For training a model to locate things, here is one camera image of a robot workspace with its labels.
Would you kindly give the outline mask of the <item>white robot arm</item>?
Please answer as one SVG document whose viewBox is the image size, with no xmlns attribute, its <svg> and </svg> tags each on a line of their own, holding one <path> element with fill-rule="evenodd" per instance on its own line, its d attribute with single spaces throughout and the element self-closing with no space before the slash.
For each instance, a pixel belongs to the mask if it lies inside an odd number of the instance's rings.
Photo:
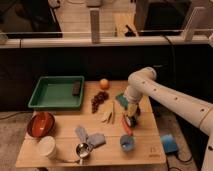
<svg viewBox="0 0 213 171">
<path fill-rule="evenodd" d="M 201 171 L 213 171 L 213 104 L 158 84 L 156 77 L 152 67 L 131 73 L 124 97 L 138 104 L 149 96 L 208 135 Z"/>
</svg>

